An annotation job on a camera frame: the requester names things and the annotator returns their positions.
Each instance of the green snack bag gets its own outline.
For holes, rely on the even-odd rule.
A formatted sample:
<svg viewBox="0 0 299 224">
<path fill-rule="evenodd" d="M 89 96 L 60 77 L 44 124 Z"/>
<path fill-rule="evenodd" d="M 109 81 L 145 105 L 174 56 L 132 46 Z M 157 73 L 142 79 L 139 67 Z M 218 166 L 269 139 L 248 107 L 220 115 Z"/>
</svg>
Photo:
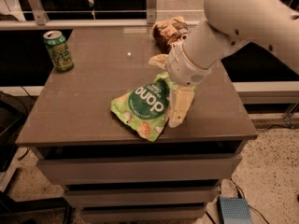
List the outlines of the green snack bag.
<svg viewBox="0 0 299 224">
<path fill-rule="evenodd" d="M 153 83 L 139 87 L 111 101 L 111 111 L 145 139 L 155 141 L 169 118 L 169 93 L 178 85 L 167 72 Z"/>
</svg>

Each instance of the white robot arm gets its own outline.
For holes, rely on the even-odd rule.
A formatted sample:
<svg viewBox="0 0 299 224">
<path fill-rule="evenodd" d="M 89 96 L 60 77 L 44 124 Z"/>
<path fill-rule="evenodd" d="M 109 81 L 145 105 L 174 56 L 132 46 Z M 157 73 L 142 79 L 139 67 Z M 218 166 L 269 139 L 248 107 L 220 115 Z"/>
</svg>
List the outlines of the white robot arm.
<svg viewBox="0 0 299 224">
<path fill-rule="evenodd" d="M 205 0 L 202 20 L 168 56 L 171 79 L 198 85 L 213 64 L 249 42 L 267 49 L 299 75 L 299 13 L 279 0 Z"/>
</svg>

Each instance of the black cable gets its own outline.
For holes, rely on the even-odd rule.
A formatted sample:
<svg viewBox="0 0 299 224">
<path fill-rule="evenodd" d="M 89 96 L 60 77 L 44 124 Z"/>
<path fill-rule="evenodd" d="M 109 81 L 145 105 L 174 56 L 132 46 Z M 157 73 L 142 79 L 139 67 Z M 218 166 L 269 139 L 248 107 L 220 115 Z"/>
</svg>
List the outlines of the black cable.
<svg viewBox="0 0 299 224">
<path fill-rule="evenodd" d="M 17 100 L 17 101 L 23 106 L 23 108 L 24 108 L 25 117 L 26 117 L 26 118 L 28 117 L 28 114 L 29 114 L 28 108 L 27 108 L 26 104 L 25 104 L 21 99 L 19 99 L 19 98 L 16 97 L 16 96 L 13 96 L 13 95 L 11 95 L 11 94 L 4 93 L 4 92 L 0 91 L 0 97 L 1 97 L 1 96 L 9 97 L 9 98 L 13 98 L 13 99 Z"/>
<path fill-rule="evenodd" d="M 25 118 L 26 119 L 28 118 L 28 115 L 29 115 L 28 108 L 27 108 L 26 104 L 21 99 L 19 99 L 16 96 L 13 96 L 11 94 L 5 93 L 3 91 L 0 91 L 0 97 L 1 96 L 9 97 L 9 98 L 13 98 L 13 99 L 17 100 L 24 108 Z M 7 140 L 3 144 L 0 145 L 0 147 L 4 146 L 7 143 L 8 140 L 9 140 L 9 137 L 7 138 Z M 18 158 L 18 161 L 21 161 L 28 154 L 28 152 L 29 152 L 29 148 L 27 148 L 26 152 L 21 157 Z"/>
<path fill-rule="evenodd" d="M 213 224 L 217 224 L 216 221 L 213 219 L 213 217 L 208 213 L 208 211 L 206 211 L 206 215 Z"/>
<path fill-rule="evenodd" d="M 275 127 L 279 127 L 279 128 L 282 128 L 282 129 L 288 129 L 288 130 L 294 130 L 294 131 L 297 131 L 298 132 L 298 129 L 296 128 L 293 128 L 293 127 L 289 127 L 289 126 L 284 126 L 284 125 L 280 125 L 280 124 L 272 124 L 270 125 L 268 128 L 265 128 L 265 129 L 257 129 L 257 131 L 259 131 L 260 133 L 263 133 L 263 132 L 267 132 Z"/>
<path fill-rule="evenodd" d="M 33 100 L 37 100 L 34 96 L 32 96 L 23 86 L 21 86 L 21 88 L 26 92 L 26 94 Z"/>
<path fill-rule="evenodd" d="M 18 158 L 18 161 L 21 161 L 25 156 L 29 153 L 29 147 L 27 148 L 26 152 Z"/>
<path fill-rule="evenodd" d="M 229 178 L 229 180 L 235 185 L 238 197 L 245 199 L 245 194 L 242 188 L 240 188 L 231 177 Z"/>
<path fill-rule="evenodd" d="M 229 180 L 235 185 L 235 188 L 236 188 L 236 190 L 238 192 L 239 197 L 242 198 L 242 196 L 243 196 L 243 199 L 245 199 L 245 194 L 244 194 L 243 189 L 240 188 L 240 186 L 238 186 L 231 177 L 229 178 Z M 252 207 L 251 205 L 249 205 L 249 208 L 251 208 L 252 210 L 256 211 L 263 218 L 263 220 L 265 221 L 265 223 L 270 224 L 267 221 L 267 219 L 263 216 L 263 214 L 259 210 L 257 210 L 256 208 Z"/>
<path fill-rule="evenodd" d="M 260 214 L 260 216 L 263 218 L 263 220 L 265 221 L 265 223 L 270 224 L 270 223 L 267 221 L 267 219 L 263 216 L 263 214 L 262 214 L 259 210 L 255 209 L 255 208 L 252 207 L 251 205 L 249 205 L 249 207 L 250 207 L 252 210 L 256 211 L 258 214 Z"/>
<path fill-rule="evenodd" d="M 9 13 L 10 13 L 11 10 L 10 10 L 10 8 L 9 8 L 9 5 L 8 5 L 8 3 L 7 3 L 7 0 L 4 0 L 4 2 L 6 3 L 7 9 L 8 9 L 8 11 L 9 11 Z"/>
</svg>

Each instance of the green soda can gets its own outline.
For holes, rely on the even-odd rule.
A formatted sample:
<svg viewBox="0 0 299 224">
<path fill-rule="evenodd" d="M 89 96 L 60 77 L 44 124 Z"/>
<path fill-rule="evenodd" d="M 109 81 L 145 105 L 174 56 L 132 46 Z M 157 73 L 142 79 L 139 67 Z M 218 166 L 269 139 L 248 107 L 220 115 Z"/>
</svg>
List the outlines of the green soda can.
<svg viewBox="0 0 299 224">
<path fill-rule="evenodd" d="M 46 32 L 44 34 L 44 44 L 58 72 L 66 72 L 74 68 L 71 53 L 68 50 L 66 39 L 62 32 Z"/>
</svg>

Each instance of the brown table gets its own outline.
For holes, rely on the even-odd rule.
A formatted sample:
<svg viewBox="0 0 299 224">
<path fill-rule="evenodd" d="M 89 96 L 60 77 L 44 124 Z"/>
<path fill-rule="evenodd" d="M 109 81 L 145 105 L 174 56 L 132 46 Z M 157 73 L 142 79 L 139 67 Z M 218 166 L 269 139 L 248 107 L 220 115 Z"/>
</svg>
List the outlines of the brown table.
<svg viewBox="0 0 299 224">
<path fill-rule="evenodd" d="M 177 128 L 152 143 L 109 111 L 110 102 L 163 70 L 150 27 L 76 29 L 75 68 L 52 71 L 17 140 L 87 222 L 198 218 L 257 136 L 221 63 L 198 87 Z"/>
</svg>

